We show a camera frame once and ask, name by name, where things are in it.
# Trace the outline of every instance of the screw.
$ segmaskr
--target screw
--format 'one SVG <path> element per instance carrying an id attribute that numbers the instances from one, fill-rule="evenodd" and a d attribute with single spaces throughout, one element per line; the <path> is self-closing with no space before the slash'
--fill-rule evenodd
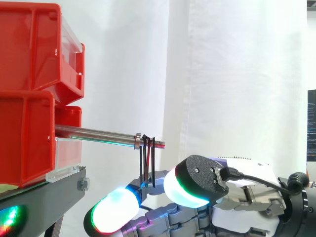
<path id="1" fill-rule="evenodd" d="M 90 188 L 90 179 L 89 178 L 83 178 L 81 180 L 81 186 L 80 186 L 80 189 L 82 191 L 88 191 Z"/>

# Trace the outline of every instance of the black cable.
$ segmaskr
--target black cable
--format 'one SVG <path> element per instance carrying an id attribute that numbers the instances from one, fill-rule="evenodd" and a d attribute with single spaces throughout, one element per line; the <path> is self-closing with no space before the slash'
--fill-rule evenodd
<path id="1" fill-rule="evenodd" d="M 280 186 L 278 186 L 278 185 L 276 185 L 276 184 L 273 184 L 273 183 L 270 183 L 270 182 L 268 182 L 268 181 L 266 181 L 266 180 L 263 180 L 263 179 L 259 179 L 259 178 L 257 178 L 257 177 L 254 177 L 254 176 L 250 176 L 250 175 L 246 175 L 246 174 L 244 174 L 244 175 L 241 175 L 241 179 L 247 179 L 247 180 L 251 180 L 251 181 L 255 181 L 255 182 L 257 182 L 257 183 L 260 183 L 260 184 L 264 184 L 264 185 L 266 185 L 267 187 L 270 187 L 270 188 L 273 188 L 273 189 L 275 189 L 275 190 L 278 190 L 278 191 L 280 191 L 281 193 L 286 193 L 286 194 L 289 194 L 289 195 L 299 195 L 302 191 L 299 191 L 299 192 L 292 192 L 292 191 L 290 191 L 290 190 L 288 190 L 288 189 L 285 189 L 285 188 L 282 188 L 282 187 L 280 187 Z"/>
<path id="2" fill-rule="evenodd" d="M 280 186 L 278 186 L 276 184 L 270 183 L 270 182 L 268 182 L 266 180 L 259 179 L 259 178 L 254 177 L 254 176 L 243 174 L 243 173 L 239 172 L 237 169 L 232 168 L 232 167 L 222 168 L 219 171 L 219 173 L 220 173 L 221 178 L 222 178 L 223 181 L 228 181 L 228 180 L 236 181 L 236 180 L 240 180 L 240 179 L 247 179 L 247 180 L 251 180 L 251 181 L 254 181 L 254 182 L 257 182 L 257 183 L 260 183 L 260 184 L 264 184 L 267 187 L 273 188 L 275 190 L 280 191 L 281 193 L 285 193 L 285 194 L 289 194 L 289 195 L 298 195 L 298 194 L 300 194 L 302 192 L 302 190 L 291 191 L 291 190 L 282 188 L 282 187 L 280 187 Z"/>
<path id="3" fill-rule="evenodd" d="M 152 211 L 152 209 L 150 207 L 147 207 L 147 206 L 143 206 L 143 205 L 140 205 L 139 206 L 140 209 L 144 209 L 146 211 Z"/>

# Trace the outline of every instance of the red storage bin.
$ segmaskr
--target red storage bin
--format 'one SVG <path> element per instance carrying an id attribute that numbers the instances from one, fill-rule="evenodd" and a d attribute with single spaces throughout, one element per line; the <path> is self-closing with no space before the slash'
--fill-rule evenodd
<path id="1" fill-rule="evenodd" d="M 55 108 L 48 91 L 0 91 L 0 184 L 22 187 L 55 169 L 55 121 L 81 126 L 81 108 Z"/>
<path id="2" fill-rule="evenodd" d="M 84 45 L 50 3 L 0 2 L 0 90 L 46 90 L 58 106 L 84 94 Z"/>

